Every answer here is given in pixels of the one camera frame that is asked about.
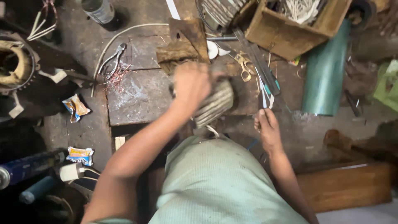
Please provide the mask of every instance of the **white electrical plug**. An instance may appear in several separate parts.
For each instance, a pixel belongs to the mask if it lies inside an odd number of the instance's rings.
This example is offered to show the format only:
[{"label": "white electrical plug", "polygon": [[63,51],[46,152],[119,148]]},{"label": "white electrical plug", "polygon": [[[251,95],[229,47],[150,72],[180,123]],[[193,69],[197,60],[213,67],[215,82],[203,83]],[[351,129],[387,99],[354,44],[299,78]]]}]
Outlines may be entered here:
[{"label": "white electrical plug", "polygon": [[82,163],[72,163],[61,167],[59,175],[64,182],[76,180],[84,176],[84,167]]}]

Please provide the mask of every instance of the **person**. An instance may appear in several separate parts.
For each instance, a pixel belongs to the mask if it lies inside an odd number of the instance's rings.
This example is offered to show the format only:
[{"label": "person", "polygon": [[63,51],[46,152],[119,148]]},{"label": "person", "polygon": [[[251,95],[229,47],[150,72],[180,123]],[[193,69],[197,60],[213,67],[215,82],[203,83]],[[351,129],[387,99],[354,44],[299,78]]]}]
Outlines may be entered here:
[{"label": "person", "polygon": [[398,29],[398,0],[390,0],[388,9],[380,14],[380,35],[396,36]]},{"label": "person", "polygon": [[[209,74],[206,64],[187,62],[176,68],[176,98],[110,158],[82,224],[136,223],[138,177],[195,113],[218,76]],[[162,194],[149,223],[317,224],[283,150],[275,115],[261,109],[254,123],[274,182],[257,159],[232,140],[191,136],[167,156]]]}]

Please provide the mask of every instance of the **white paper strip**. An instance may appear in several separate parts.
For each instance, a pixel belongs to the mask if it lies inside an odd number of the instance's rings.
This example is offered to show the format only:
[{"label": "white paper strip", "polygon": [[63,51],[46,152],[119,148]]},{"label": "white paper strip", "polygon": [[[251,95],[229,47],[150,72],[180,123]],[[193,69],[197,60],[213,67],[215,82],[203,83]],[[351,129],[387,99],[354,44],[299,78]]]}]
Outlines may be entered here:
[{"label": "white paper strip", "polygon": [[169,7],[169,10],[170,10],[170,13],[171,13],[173,19],[181,20],[178,15],[178,11],[177,11],[176,5],[174,4],[174,1],[166,0],[166,2],[167,2],[167,6]]}]

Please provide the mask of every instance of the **man's right arm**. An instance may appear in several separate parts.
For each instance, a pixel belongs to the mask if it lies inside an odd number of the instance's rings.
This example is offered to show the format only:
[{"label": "man's right arm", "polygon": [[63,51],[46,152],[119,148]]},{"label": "man's right arm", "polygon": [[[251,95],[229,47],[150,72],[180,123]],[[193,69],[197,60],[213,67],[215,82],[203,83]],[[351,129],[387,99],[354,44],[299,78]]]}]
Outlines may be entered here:
[{"label": "man's right arm", "polygon": [[270,109],[261,109],[254,128],[261,132],[263,149],[269,155],[269,165],[279,195],[309,223],[318,224],[314,210],[309,206],[299,187],[293,168],[283,150],[278,121]]}]

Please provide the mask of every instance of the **hand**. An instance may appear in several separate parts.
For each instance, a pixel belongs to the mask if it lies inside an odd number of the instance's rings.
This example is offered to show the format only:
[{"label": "hand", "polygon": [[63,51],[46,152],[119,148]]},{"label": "hand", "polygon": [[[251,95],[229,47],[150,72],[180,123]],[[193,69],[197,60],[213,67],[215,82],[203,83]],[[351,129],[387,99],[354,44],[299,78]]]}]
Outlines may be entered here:
[{"label": "hand", "polygon": [[204,63],[186,62],[174,72],[176,101],[183,104],[184,110],[192,115],[200,103],[210,94],[213,77]]},{"label": "hand", "polygon": [[381,21],[380,35],[396,35],[396,26],[398,25],[398,0],[390,0],[390,7],[385,17]]},{"label": "hand", "polygon": [[254,118],[254,129],[261,134],[263,149],[269,156],[284,152],[282,147],[279,124],[271,109],[260,109]]}]

